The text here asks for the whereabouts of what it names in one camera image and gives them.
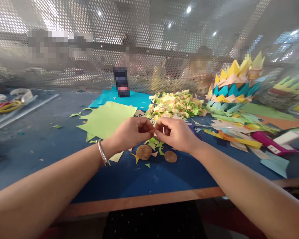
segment cork disc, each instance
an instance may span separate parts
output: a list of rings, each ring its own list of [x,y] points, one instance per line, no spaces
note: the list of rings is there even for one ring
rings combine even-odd
[[[148,160],[152,154],[152,148],[148,145],[141,145],[136,150],[136,156],[141,160]]]
[[[169,163],[175,163],[177,161],[177,155],[169,150],[165,152],[165,159]]]

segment person's right hand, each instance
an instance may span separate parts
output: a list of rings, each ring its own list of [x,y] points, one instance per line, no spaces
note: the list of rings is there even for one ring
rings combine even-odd
[[[201,142],[182,119],[160,118],[155,125],[155,133],[159,141],[189,154]]]

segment ceiling light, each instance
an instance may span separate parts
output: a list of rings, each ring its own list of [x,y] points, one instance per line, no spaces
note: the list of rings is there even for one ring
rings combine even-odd
[[[293,31],[290,35],[295,35],[298,32],[298,30]]]

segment pink stapler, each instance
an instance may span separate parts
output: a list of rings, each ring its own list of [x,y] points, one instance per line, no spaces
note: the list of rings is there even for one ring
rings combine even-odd
[[[299,131],[288,131],[278,137],[267,131],[258,131],[251,136],[278,156],[299,152],[297,149],[290,146],[291,143],[299,139]]]

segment bracelet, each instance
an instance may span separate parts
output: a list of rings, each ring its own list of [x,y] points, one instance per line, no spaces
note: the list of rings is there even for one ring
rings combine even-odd
[[[110,166],[110,162],[106,159],[105,154],[103,153],[102,147],[101,147],[101,141],[98,141],[97,144],[99,145],[99,151],[102,157],[102,160],[104,162],[104,165],[106,167]]]

